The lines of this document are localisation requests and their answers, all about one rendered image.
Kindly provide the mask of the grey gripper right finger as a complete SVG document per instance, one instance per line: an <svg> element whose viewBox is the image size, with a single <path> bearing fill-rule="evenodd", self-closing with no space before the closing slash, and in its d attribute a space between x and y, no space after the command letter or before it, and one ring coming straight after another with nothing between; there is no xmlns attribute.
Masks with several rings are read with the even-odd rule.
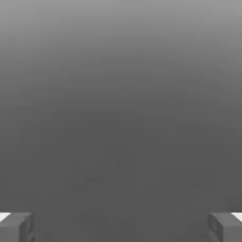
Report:
<svg viewBox="0 0 242 242"><path fill-rule="evenodd" d="M242 242L242 212L208 213L209 242Z"/></svg>

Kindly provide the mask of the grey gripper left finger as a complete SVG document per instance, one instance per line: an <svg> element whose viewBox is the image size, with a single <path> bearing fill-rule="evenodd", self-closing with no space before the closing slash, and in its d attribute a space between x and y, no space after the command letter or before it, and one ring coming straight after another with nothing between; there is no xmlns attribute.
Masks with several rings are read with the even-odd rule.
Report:
<svg viewBox="0 0 242 242"><path fill-rule="evenodd" d="M0 212L0 242L35 242L34 214Z"/></svg>

